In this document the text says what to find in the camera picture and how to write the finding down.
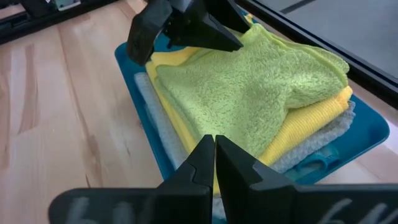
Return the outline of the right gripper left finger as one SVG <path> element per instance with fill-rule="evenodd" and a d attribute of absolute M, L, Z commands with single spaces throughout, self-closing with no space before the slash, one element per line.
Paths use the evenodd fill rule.
<path fill-rule="evenodd" d="M 211 224 L 215 141 L 205 135 L 156 188 L 79 188 L 56 196 L 50 224 Z"/>

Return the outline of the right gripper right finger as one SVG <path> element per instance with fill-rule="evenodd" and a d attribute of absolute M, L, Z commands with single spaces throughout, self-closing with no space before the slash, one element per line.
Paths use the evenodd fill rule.
<path fill-rule="evenodd" d="M 398 184 L 300 185 L 217 135 L 228 224 L 398 224 Z"/>

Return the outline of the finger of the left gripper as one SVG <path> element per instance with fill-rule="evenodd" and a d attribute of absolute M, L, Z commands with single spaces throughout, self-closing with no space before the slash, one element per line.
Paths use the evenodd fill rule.
<path fill-rule="evenodd" d="M 151 0 L 132 20 L 127 39 L 127 54 L 136 64 L 146 64 L 154 51 L 154 42 L 164 30 L 172 7 L 168 0 Z"/>
<path fill-rule="evenodd" d="M 232 0 L 232 23 L 221 24 L 211 16 L 193 21 L 175 19 L 166 25 L 166 36 L 169 38 L 169 47 L 177 45 L 233 52 L 243 47 L 243 44 L 231 31 L 245 33 L 249 29 L 248 21 Z"/>

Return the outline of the grey microfiber towel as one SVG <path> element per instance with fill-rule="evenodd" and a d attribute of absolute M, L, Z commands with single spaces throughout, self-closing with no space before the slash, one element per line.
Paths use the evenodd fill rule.
<path fill-rule="evenodd" d="M 154 119 L 160 145 L 171 161 L 171 170 L 178 169 L 189 153 L 183 148 L 148 74 L 135 74 L 134 82 L 149 107 L 149 118 Z M 283 174 L 311 153 L 342 136 L 355 117 L 355 103 L 349 100 L 352 94 L 351 87 L 347 86 L 330 99 L 291 111 L 259 160 Z"/>

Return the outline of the teal plastic bin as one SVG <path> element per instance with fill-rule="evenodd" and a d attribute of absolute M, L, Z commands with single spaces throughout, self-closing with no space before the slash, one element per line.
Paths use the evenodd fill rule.
<path fill-rule="evenodd" d="M 142 115 L 142 108 L 139 105 L 142 100 L 135 96 L 131 96 L 135 106 L 138 106 L 137 112 L 140 118 L 144 120 L 144 131 L 148 134 L 149 142 L 154 152 L 155 158 L 159 165 L 162 175 L 168 179 L 174 172 L 171 170 L 172 166 L 170 160 L 165 157 L 163 147 L 158 143 L 159 138 L 154 136 L 154 128 L 150 126 L 148 117 Z M 359 118 L 357 121 L 354 120 L 352 128 L 347 130 L 342 137 L 338 137 L 332 146 L 336 147 L 338 152 L 341 153 L 342 162 L 339 164 L 333 164 L 327 170 L 327 174 L 335 171 L 339 166 L 343 165 L 343 162 L 351 162 L 352 159 L 357 158 L 363 153 L 374 148 L 378 144 L 382 143 L 389 135 L 389 127 L 381 117 L 368 105 L 362 102 L 359 98 L 353 96 L 354 102 L 359 106 L 357 112 L 359 112 Z M 238 146 L 243 146 L 243 143 L 237 144 L 237 141 L 228 138 Z M 216 163 L 216 144 L 215 144 L 215 161 Z"/>

